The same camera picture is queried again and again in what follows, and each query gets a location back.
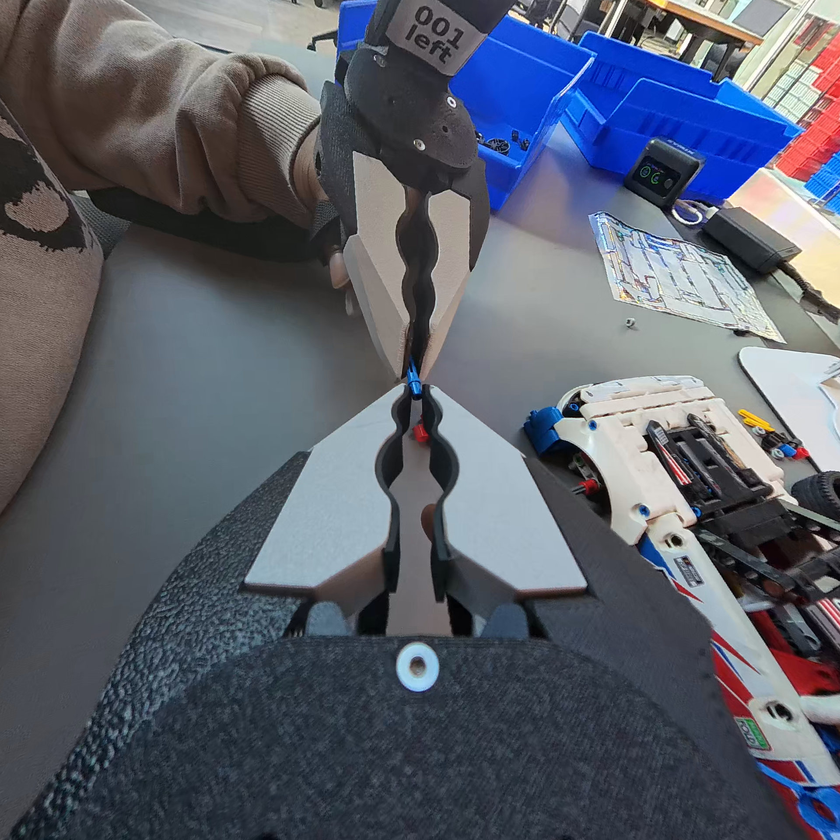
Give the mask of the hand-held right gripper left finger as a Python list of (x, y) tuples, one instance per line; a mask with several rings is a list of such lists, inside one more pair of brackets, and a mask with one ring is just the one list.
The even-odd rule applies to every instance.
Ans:
[(396, 592), (401, 515), (392, 485), (412, 412), (398, 385), (308, 452), (245, 576), (252, 592), (333, 602), (345, 616)]

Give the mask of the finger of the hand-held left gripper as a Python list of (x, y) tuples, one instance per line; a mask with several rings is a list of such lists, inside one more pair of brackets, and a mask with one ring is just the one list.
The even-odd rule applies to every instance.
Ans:
[(470, 275), (469, 200), (455, 192), (430, 196), (421, 223), (424, 248), (414, 288), (413, 359), (424, 381), (443, 349)]
[(352, 153), (352, 174), (356, 231), (347, 238), (343, 259), (376, 352), (399, 382), (417, 317), (418, 260), (403, 239), (413, 235), (421, 194), (361, 152)]

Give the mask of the brick-built race car model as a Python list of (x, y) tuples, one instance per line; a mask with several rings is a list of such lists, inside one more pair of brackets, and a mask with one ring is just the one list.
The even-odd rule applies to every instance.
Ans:
[(692, 376), (583, 385), (523, 429), (708, 622), (713, 697), (805, 836), (838, 838), (838, 522)]

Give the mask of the person's left forearm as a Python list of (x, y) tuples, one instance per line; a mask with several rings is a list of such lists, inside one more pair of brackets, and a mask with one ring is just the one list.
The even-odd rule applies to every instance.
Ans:
[(279, 215), (320, 106), (292, 64), (221, 55), (126, 2), (2, 2), (2, 104), (68, 191), (123, 187), (183, 214)]

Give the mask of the person's left hand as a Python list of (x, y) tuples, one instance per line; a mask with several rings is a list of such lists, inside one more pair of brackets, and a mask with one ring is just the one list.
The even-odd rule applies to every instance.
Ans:
[[(310, 214), (310, 226), (315, 225), (319, 209), (329, 199), (323, 191), (319, 180), (317, 157), (319, 147), (320, 127), (312, 129), (296, 154), (292, 166), (292, 180), (298, 197)], [(350, 274), (343, 259), (342, 248), (338, 243), (329, 239), (330, 232), (319, 233), (316, 237), (316, 247), (320, 257), (326, 260), (332, 287), (343, 291), (345, 310), (352, 318), (361, 315), (360, 305), (351, 284)]]

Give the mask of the blue plastic bin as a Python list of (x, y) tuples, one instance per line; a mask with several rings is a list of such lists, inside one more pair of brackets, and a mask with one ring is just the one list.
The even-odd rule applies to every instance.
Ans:
[[(340, 46), (353, 50), (362, 41), (376, 3), (360, 2), (370, 15), (363, 20), (364, 30), (351, 29), (348, 40), (343, 40), (345, 12), (340, 14)], [(451, 80), (450, 90), (476, 128), (490, 210), (504, 204), (537, 160), (593, 61), (587, 49), (552, 38), (508, 14)], [(509, 155), (503, 156), (481, 145), (491, 138), (510, 142), (512, 130), (530, 138), (528, 152), (511, 149), (510, 144)]]
[(615, 38), (587, 32), (580, 47), (594, 55), (581, 90), (592, 102), (622, 100), (640, 80), (655, 81), (668, 88), (714, 98), (719, 84), (708, 70), (695, 68), (667, 56), (661, 56), (626, 44)]
[(697, 152), (705, 163), (687, 195), (716, 205), (804, 132), (729, 80), (712, 98), (650, 79), (628, 92), (582, 82), (561, 122), (589, 165), (616, 175), (627, 175), (653, 138)]

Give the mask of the black office chair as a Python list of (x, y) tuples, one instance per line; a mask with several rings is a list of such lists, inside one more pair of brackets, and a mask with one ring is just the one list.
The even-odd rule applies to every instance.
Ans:
[(279, 264), (317, 259), (328, 266), (340, 252), (330, 249), (322, 232), (313, 234), (279, 215), (255, 222), (234, 222), (205, 208), (196, 214), (180, 213), (123, 187), (85, 191), (85, 197), (101, 213), (125, 223), (137, 224), (227, 252)]

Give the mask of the small black screen device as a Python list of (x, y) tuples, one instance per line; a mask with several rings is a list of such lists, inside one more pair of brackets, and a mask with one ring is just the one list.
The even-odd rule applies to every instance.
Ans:
[(669, 211), (706, 163), (706, 157), (666, 137), (651, 138), (625, 175), (623, 186)]

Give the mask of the shiny sticker sheet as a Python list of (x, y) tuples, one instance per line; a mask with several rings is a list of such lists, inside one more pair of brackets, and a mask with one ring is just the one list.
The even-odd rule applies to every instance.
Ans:
[(785, 343), (728, 257), (650, 234), (606, 212), (591, 214), (589, 222), (615, 300)]

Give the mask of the small yellow black brick assembly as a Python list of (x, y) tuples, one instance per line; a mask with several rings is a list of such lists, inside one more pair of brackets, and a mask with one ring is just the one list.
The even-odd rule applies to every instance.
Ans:
[(773, 427), (753, 413), (744, 409), (738, 410), (743, 424), (751, 434), (759, 439), (761, 448), (777, 460), (804, 460), (810, 458), (809, 451), (804, 447), (802, 441), (783, 429)]

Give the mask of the black power adapter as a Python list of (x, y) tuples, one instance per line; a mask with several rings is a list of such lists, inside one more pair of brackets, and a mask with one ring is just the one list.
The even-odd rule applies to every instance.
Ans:
[(758, 275), (789, 264), (802, 249), (742, 207), (722, 207), (702, 226), (702, 233)]

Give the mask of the wooden background table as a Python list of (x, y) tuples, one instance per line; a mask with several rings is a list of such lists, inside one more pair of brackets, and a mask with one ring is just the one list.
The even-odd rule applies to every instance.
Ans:
[(761, 46), (764, 42), (764, 37), (761, 35), (708, 12), (703, 7), (678, 1), (612, 2), (612, 8), (598, 30), (599, 35), (606, 38), (613, 37), (622, 16), (629, 11), (632, 4), (645, 10), (652, 10), (657, 14), (670, 14), (675, 17), (675, 20), (679, 22), (689, 36), (686, 46), (679, 55), (679, 61), (683, 64), (691, 64), (703, 44), (723, 44), (726, 47), (722, 59), (723, 63), (717, 70), (717, 73), (721, 73), (722, 68), (725, 67), (725, 62), (736, 50), (744, 46)]

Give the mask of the black rubber tyre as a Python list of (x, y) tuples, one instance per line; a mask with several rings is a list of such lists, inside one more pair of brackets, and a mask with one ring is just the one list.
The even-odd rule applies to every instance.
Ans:
[(839, 471), (827, 470), (797, 480), (791, 494), (799, 507), (839, 522)]

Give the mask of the person's beige hoodie torso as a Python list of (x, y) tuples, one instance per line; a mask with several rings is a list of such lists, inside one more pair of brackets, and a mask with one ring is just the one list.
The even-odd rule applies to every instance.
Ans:
[(40, 455), (77, 371), (103, 254), (1, 105), (1, 509)]

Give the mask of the stack of red crates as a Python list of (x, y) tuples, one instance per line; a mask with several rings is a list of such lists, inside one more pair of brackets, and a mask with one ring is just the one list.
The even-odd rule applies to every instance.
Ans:
[(839, 34), (827, 43), (808, 69), (808, 85), (816, 100), (799, 120), (804, 131), (773, 163), (773, 168), (797, 181), (806, 182), (839, 150)]

